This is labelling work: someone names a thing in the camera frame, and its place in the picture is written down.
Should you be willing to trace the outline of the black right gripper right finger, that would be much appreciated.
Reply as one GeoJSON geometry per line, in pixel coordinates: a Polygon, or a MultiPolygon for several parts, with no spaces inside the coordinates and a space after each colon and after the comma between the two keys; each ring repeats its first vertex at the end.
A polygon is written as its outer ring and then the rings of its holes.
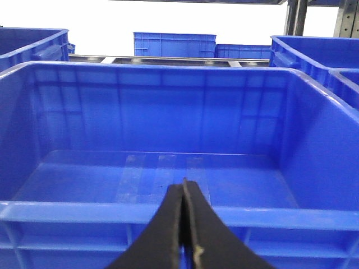
{"type": "Polygon", "coordinates": [[[223,223],[199,185],[183,180],[182,245],[187,268],[273,268],[223,223]]]}

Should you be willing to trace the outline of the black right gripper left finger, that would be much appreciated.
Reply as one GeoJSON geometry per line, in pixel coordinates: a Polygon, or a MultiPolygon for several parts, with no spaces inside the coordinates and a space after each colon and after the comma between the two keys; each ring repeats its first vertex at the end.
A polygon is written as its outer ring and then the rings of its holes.
{"type": "Polygon", "coordinates": [[[183,186],[172,184],[146,228],[107,268],[179,268],[183,186]]]}

